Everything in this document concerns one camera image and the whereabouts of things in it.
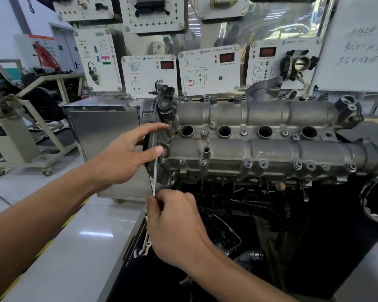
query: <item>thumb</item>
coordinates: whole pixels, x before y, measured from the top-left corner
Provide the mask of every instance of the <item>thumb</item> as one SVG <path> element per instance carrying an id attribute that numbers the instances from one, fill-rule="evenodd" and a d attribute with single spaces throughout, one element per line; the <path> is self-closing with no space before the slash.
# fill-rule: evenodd
<path id="1" fill-rule="evenodd" d="M 159 155 L 161 155 L 164 152 L 164 148 L 162 146 L 155 146 L 147 149 L 144 152 L 140 152 L 138 154 L 139 156 L 139 162 L 140 164 L 144 164 L 146 162 L 150 162 L 155 160 Z"/>
<path id="2" fill-rule="evenodd" d="M 153 196 L 147 197 L 147 219 L 148 223 L 154 223 L 161 215 L 161 209 L 158 205 L 158 201 Z"/>

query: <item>person's left hand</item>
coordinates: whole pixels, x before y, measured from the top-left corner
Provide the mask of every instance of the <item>person's left hand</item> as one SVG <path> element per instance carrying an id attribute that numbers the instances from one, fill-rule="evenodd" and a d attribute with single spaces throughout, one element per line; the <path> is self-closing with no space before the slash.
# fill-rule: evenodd
<path id="1" fill-rule="evenodd" d="M 141 165 L 154 160 L 164 151 L 162 146 L 156 146 L 144 152 L 135 152 L 135 146 L 142 145 L 143 138 L 148 133 L 169 128 L 168 124 L 150 123 L 125 132 L 84 166 L 88 172 L 92 172 L 98 184 L 103 186 L 101 190 L 112 184 L 125 183 Z"/>

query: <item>hand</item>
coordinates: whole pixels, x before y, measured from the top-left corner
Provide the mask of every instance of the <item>hand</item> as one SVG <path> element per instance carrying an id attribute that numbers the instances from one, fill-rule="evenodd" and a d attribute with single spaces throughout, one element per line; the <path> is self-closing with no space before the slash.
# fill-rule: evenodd
<path id="1" fill-rule="evenodd" d="M 157 200 L 164 204 L 162 211 Z M 191 193 L 161 190 L 157 199 L 149 196 L 147 216 L 147 231 L 156 255 L 186 273 L 214 248 Z"/>
<path id="2" fill-rule="evenodd" d="M 84 166 L 87 172 L 92 172 L 101 186 L 100 190 L 112 184 L 125 183 L 141 165 L 154 160 L 164 151 L 162 146 L 156 146 L 144 152 L 135 152 L 135 146 L 142 145 L 143 138 L 148 133 L 169 128 L 168 124 L 151 123 L 125 132 Z"/>

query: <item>fingernail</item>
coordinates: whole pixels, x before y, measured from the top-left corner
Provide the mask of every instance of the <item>fingernail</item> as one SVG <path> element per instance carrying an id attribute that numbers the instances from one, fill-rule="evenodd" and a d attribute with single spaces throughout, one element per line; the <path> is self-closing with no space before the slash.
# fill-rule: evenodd
<path id="1" fill-rule="evenodd" d="M 164 148 L 162 146 L 156 146 L 155 149 L 156 149 L 157 157 L 164 152 Z"/>

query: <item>yellow and black floor tape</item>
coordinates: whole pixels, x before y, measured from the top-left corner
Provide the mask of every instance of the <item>yellow and black floor tape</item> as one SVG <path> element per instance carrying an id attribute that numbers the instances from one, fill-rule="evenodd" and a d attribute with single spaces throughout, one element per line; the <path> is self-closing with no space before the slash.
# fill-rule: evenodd
<path id="1" fill-rule="evenodd" d="M 88 197 L 81 205 L 80 207 L 82 207 L 83 205 L 85 205 L 88 200 L 90 199 L 90 197 Z M 77 215 L 77 213 L 75 213 L 74 215 L 72 215 L 65 223 L 64 225 L 61 227 L 59 233 L 65 228 L 65 226 L 67 226 L 71 220 Z M 35 263 L 36 259 L 39 258 L 44 252 L 45 250 L 49 247 L 49 245 L 55 240 L 55 238 L 59 235 L 59 233 L 50 241 L 47 242 L 47 244 L 42 248 L 41 251 L 39 251 L 39 253 L 35 256 L 35 259 L 34 261 L 31 263 L 31 265 L 29 265 L 26 269 L 24 269 L 24 271 L 18 276 L 18 278 L 16 278 L 14 280 L 14 282 L 9 286 L 9 288 L 7 288 L 7 290 L 4 292 L 4 294 L 0 297 L 0 301 L 10 292 L 10 290 L 18 283 L 18 281 L 22 278 L 22 276 L 25 274 L 25 272 L 32 266 L 33 263 Z"/>

